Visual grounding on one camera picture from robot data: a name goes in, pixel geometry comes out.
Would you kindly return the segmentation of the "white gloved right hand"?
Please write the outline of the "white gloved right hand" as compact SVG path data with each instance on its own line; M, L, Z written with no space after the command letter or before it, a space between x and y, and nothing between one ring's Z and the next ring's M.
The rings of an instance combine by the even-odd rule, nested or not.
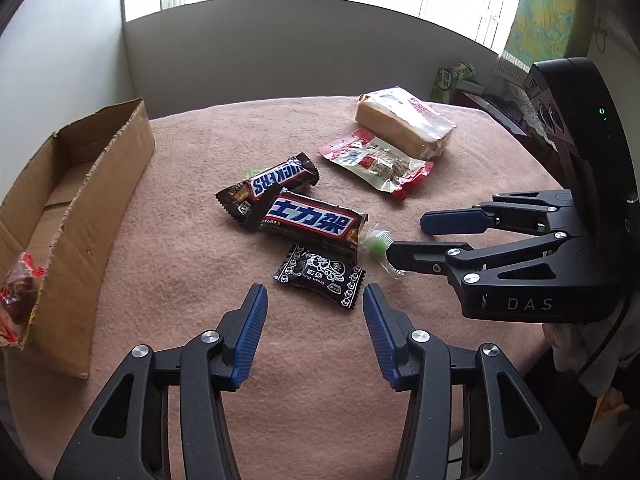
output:
M613 320L578 326L544 324L544 338L551 344L555 368L578 373L602 344ZM600 356L588 367L579 382L592 396L600 396L612 386L619 367L627 367L639 355L639 320L626 318Z

